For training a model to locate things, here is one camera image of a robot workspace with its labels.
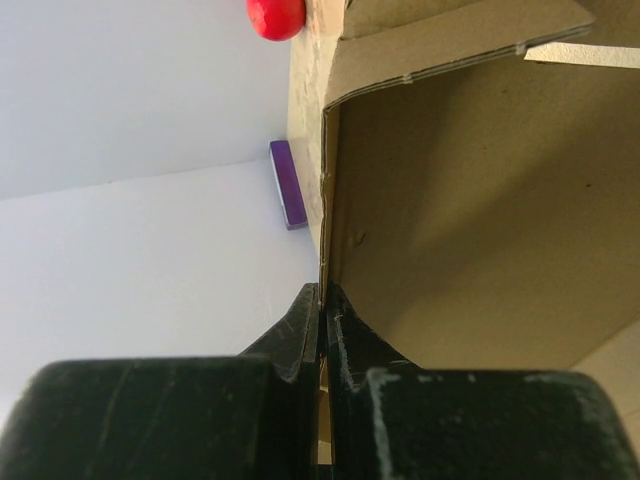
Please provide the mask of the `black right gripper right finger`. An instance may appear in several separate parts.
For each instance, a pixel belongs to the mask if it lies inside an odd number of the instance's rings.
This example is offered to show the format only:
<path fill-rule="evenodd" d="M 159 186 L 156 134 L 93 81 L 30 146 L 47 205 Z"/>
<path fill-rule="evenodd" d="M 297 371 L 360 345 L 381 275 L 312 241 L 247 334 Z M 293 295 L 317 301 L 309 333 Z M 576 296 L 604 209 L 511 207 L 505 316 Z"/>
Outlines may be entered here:
<path fill-rule="evenodd" d="M 424 369 L 338 286 L 324 306 L 337 479 L 635 479 L 604 390 L 571 371 Z"/>

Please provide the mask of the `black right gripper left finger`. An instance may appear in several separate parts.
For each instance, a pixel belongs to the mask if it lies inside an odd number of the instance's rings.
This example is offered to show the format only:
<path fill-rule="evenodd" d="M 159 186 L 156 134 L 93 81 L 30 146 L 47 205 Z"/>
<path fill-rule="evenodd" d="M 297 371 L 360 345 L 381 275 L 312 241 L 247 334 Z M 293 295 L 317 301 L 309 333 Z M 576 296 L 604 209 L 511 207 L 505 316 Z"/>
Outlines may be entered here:
<path fill-rule="evenodd" d="M 1 434 L 5 479 L 313 479 L 318 288 L 243 352 L 68 360 L 39 370 Z"/>

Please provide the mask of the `brown cardboard box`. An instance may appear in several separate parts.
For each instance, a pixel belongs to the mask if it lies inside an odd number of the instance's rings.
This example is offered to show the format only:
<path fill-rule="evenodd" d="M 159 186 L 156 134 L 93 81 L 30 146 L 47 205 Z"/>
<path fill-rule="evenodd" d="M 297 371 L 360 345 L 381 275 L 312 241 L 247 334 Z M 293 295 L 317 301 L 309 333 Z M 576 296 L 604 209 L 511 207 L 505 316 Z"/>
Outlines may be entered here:
<path fill-rule="evenodd" d="M 321 278 L 427 369 L 584 372 L 639 436 L 635 1 L 312 1 Z"/>

